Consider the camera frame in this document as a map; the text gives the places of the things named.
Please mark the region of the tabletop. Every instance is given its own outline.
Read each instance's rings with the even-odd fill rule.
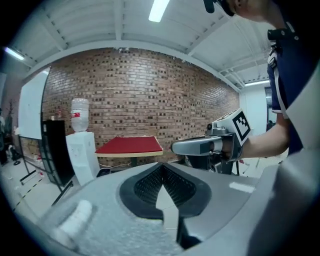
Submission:
[[[100,147],[97,157],[135,158],[160,156],[164,153],[155,136],[114,137]]]

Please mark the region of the wall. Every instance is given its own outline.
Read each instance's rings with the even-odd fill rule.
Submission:
[[[0,105],[2,103],[2,96],[4,93],[5,82],[6,82],[6,74],[0,72]]]
[[[80,52],[51,64],[43,95],[43,118],[65,120],[71,134],[71,101],[90,102],[88,130],[96,148],[115,136],[156,136],[163,156],[177,156],[170,145],[178,138],[203,135],[209,122],[239,107],[239,95],[207,71],[169,55],[141,49],[111,48]],[[99,159],[117,165],[129,159]]]
[[[240,107],[253,129],[252,135],[260,135],[267,128],[267,99],[263,86],[249,86],[242,89],[239,95]]]
[[[6,119],[10,108],[12,108],[12,142],[17,149],[20,150],[18,137],[14,135],[14,127],[18,126],[20,92],[22,86],[26,83],[24,77],[27,75],[29,67],[7,53],[4,54],[1,61],[0,72],[6,75],[2,91],[2,101],[0,104],[2,108],[2,116]],[[22,139],[21,143],[28,155],[38,152],[38,146],[35,145],[34,141]]]

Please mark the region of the white floor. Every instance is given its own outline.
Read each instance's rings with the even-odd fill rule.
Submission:
[[[22,185],[20,179],[28,174],[25,164],[22,160],[21,163],[16,166],[14,166],[13,163],[13,161],[10,161],[1,167],[1,185],[3,192],[8,199],[11,209],[15,209],[15,212],[18,214],[36,223],[60,195],[60,190],[55,184],[49,181],[46,174],[44,174],[45,176],[42,178],[38,172],[40,170],[28,163],[27,167],[29,172],[31,173],[33,170],[37,170],[37,172],[25,179],[23,181],[24,185]],[[63,197],[68,196],[80,186],[75,176],[72,178],[72,181],[73,187],[70,187]]]
[[[286,158],[287,154],[288,152],[275,157],[244,159],[244,164],[239,163],[240,175],[260,178],[265,167],[277,165]],[[27,165],[30,172],[35,170],[35,167],[32,165],[28,163]],[[232,172],[237,172],[235,164],[233,165]],[[32,174],[25,180],[25,184],[21,185],[20,179],[25,175],[27,175],[27,171],[23,161],[17,166],[14,166],[13,162],[9,162],[1,167],[0,180],[11,208],[36,223],[51,207],[52,203],[59,196],[60,191],[48,178],[43,178],[39,181],[41,176],[38,172]],[[69,188],[63,197],[67,197],[79,188],[80,185],[76,176],[72,178],[72,181],[74,186]],[[156,208],[163,211],[163,228],[172,236],[172,239],[176,240],[179,210],[163,186],[158,194]]]

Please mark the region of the white water cooler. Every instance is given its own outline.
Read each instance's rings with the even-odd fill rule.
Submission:
[[[75,132],[66,136],[71,164],[81,186],[97,177],[100,170],[93,132]]]

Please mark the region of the white cylinder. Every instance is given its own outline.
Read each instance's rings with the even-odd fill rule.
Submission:
[[[74,98],[71,102],[71,125],[76,133],[85,132],[89,126],[89,101]]]

